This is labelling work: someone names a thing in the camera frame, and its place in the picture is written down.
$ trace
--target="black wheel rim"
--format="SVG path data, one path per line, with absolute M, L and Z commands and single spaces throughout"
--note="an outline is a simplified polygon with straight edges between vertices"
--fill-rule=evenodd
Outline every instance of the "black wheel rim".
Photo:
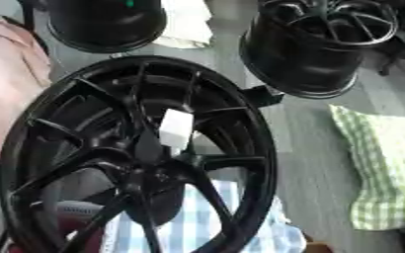
M 197 155 L 188 148 L 172 157 L 154 144 L 158 121 L 167 108 L 193 113 L 195 130 L 224 154 Z M 137 151 L 143 145 L 159 151 L 144 157 Z M 151 252 L 161 252 L 150 215 L 152 198 L 192 184 L 214 207 L 222 227 L 197 252 L 238 252 L 255 235 L 272 204 L 276 166 L 264 119 L 230 81 L 181 59 L 119 58 L 61 80 L 16 121 L 0 158 L 0 204 L 13 239 L 27 252 L 79 252 L 96 229 L 129 210 L 142 213 L 138 219 Z M 228 211 L 206 175 L 225 167 L 247 171 L 236 213 Z M 33 207 L 49 202 L 43 197 L 49 184 L 85 168 L 101 171 L 119 193 L 67 242 L 49 217 L 41 217 Z
M 267 1 L 261 8 L 277 23 L 295 29 L 301 39 L 339 49 L 377 45 L 398 27 L 390 6 L 369 0 L 329 1 L 323 13 L 306 0 Z

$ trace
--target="white foam block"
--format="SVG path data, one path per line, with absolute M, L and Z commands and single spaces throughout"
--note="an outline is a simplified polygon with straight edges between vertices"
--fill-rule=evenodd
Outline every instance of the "white foam block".
M 159 128 L 162 145 L 186 149 L 194 131 L 194 115 L 168 109 Z

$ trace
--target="checkered towel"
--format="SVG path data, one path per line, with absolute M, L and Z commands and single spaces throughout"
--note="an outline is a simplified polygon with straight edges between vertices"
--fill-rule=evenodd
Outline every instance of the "checkered towel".
M 238 184 L 215 180 L 212 183 L 229 209 L 236 211 L 240 196 Z M 303 252 L 306 242 L 301 231 L 286 222 L 282 204 L 276 198 L 258 234 L 242 252 Z M 165 253 L 188 253 L 203 246 L 220 230 L 219 218 L 213 207 L 197 189 L 186 186 L 181 211 L 157 232 Z M 150 252 L 142 227 L 126 214 L 121 214 L 108 223 L 104 238 L 101 253 Z

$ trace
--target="gray floor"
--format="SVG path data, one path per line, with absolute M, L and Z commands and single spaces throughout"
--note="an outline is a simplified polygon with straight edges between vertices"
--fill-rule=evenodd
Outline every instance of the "gray floor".
M 214 12 L 210 26 L 215 33 L 211 48 L 179 50 L 149 45 L 131 53 L 181 57 L 219 71 L 240 87 L 259 85 L 241 64 L 236 46 L 253 17 L 254 2 L 210 1 Z M 109 57 L 78 52 L 57 42 L 46 30 L 42 14 L 38 23 L 39 34 L 51 49 L 54 80 Z M 349 207 L 361 182 L 328 112 L 328 105 L 334 104 L 364 113 L 405 116 L 405 73 L 395 67 L 390 76 L 381 77 L 373 71 L 377 62 L 377 55 L 367 56 L 358 85 L 344 96 L 324 101 L 286 96 L 282 104 L 263 110 L 278 146 L 279 196 L 288 217 L 340 253 L 401 252 L 394 232 L 352 229 Z

